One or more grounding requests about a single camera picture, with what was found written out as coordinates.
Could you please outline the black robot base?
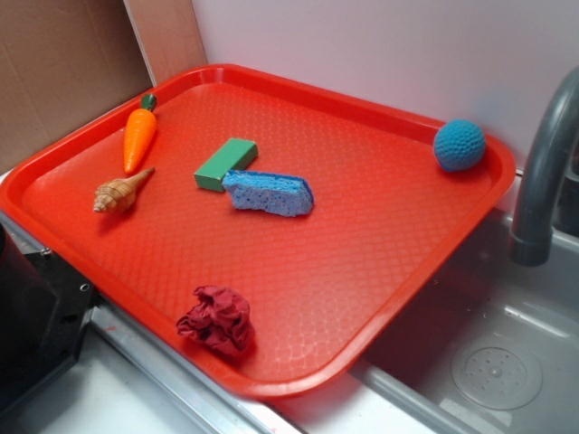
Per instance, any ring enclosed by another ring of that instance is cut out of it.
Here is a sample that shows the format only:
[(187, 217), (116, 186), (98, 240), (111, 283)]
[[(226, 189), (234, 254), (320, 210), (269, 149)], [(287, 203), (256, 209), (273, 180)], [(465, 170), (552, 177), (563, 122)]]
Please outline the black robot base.
[(1, 415), (80, 357), (94, 286), (56, 253), (23, 253), (1, 230)]

